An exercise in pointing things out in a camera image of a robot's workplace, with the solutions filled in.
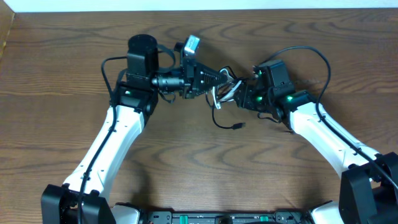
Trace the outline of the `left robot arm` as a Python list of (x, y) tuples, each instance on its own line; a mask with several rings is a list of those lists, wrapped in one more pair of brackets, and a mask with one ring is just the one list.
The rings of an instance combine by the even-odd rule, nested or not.
[(190, 35), (168, 49), (147, 34), (131, 37), (100, 132), (76, 169), (61, 186), (48, 185), (41, 197), (44, 223), (142, 223), (139, 209), (109, 205), (123, 160), (143, 132), (160, 99), (192, 99), (226, 82), (227, 77), (195, 54), (200, 39)]

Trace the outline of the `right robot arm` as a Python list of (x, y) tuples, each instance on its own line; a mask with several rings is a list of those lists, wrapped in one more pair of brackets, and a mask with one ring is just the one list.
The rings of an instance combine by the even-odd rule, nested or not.
[(281, 60), (254, 67), (253, 83), (233, 98), (240, 108), (269, 113), (305, 138), (340, 178), (340, 199), (310, 210), (312, 223), (397, 223), (397, 154), (381, 154), (339, 125), (308, 91), (297, 91)]

